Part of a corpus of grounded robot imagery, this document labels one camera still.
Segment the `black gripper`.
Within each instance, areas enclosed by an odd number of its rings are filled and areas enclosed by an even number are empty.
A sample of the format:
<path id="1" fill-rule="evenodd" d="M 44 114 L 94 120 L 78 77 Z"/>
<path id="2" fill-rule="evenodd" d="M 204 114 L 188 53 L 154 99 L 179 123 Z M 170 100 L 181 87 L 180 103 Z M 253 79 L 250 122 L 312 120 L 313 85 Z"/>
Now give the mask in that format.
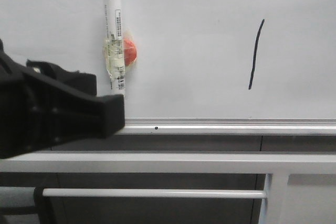
<path id="1" fill-rule="evenodd" d="M 46 61 L 22 68 L 1 43 L 1 159 L 106 138 L 123 127 L 123 96 L 97 96 L 95 74 Z"/>

